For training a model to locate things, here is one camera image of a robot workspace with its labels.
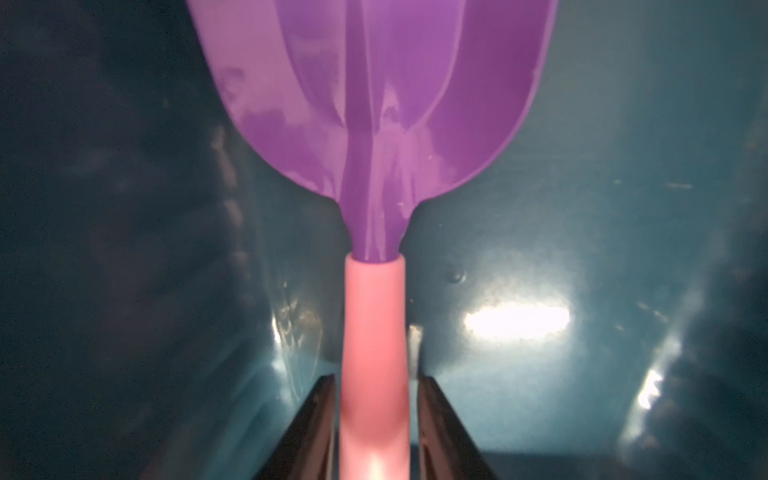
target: bubble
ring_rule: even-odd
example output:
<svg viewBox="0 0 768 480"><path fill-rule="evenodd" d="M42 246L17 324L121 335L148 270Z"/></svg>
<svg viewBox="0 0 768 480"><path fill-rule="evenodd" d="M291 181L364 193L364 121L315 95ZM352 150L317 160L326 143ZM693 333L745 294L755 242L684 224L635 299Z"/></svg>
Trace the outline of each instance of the bubble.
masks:
<svg viewBox="0 0 768 480"><path fill-rule="evenodd" d="M448 265L445 269L445 279L448 283L461 283L467 278L467 273L461 267Z"/></svg>

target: pink handle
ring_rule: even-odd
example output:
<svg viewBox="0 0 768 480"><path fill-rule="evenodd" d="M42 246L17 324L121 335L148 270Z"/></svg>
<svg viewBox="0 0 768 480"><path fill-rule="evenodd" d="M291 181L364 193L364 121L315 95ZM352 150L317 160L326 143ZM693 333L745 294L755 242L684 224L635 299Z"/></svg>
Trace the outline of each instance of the pink handle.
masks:
<svg viewBox="0 0 768 480"><path fill-rule="evenodd" d="M406 259L363 263L350 254L345 288L339 480L407 480Z"/></svg>

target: scoop handle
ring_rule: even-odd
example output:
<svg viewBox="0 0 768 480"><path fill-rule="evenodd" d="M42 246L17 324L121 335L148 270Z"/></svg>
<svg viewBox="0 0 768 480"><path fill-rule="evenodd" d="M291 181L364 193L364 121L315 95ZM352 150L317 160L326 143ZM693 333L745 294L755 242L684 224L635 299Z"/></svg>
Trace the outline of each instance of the scoop handle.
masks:
<svg viewBox="0 0 768 480"><path fill-rule="evenodd" d="M339 480L407 480L406 259L345 265Z"/></svg>

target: purple plastic scoop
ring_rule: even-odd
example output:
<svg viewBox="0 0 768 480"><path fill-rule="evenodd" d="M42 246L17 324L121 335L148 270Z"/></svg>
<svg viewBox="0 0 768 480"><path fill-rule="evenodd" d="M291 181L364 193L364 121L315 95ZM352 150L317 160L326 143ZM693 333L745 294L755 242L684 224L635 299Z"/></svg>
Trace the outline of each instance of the purple plastic scoop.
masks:
<svg viewBox="0 0 768 480"><path fill-rule="evenodd" d="M557 1L187 4L221 99L240 133L282 174L341 207L353 258L347 260L339 454L343 478L368 478L375 473L370 470L374 460L393 463L396 455L385 453L389 447L377 440L366 450L372 458L368 473L353 472L351 461L344 459L353 450L351 439L364 442L373 434L368 427L345 430L345 425L402 417L400 410L395 414L376 410L386 406L363 404L389 396L402 409L403 382L406 396L408 387L405 314L404 306L398 306L395 318L385 321L391 331L371 333L373 320L366 312L390 305L376 304L384 293L365 302L358 296L370 289L388 291L381 282L390 282L396 288L387 302L399 302L405 267L402 272L393 267L386 274L391 278L381 273L376 285L356 285L354 298L351 278L374 280L350 269L396 263L419 202L474 177L509 143L538 86ZM350 302L356 308L350 309ZM350 310L365 318L350 318ZM362 350L359 358L353 348ZM363 380L368 370L361 365L372 356L389 362L386 374L380 373L388 376L381 385ZM353 370L359 378L347 373ZM397 378L389 370L396 370ZM345 416L345 409L353 413ZM393 435L402 440L399 429ZM389 476L382 478L397 478L395 471L387 470Z"/></svg>

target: purple plastic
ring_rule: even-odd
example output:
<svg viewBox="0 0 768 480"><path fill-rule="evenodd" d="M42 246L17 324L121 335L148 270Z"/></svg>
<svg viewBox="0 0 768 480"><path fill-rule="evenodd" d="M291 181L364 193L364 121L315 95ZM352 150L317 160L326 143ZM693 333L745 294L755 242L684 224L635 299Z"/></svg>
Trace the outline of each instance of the purple plastic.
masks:
<svg viewBox="0 0 768 480"><path fill-rule="evenodd" d="M333 198L353 256L394 260L531 106L557 0L187 0L221 99L273 167Z"/></svg>

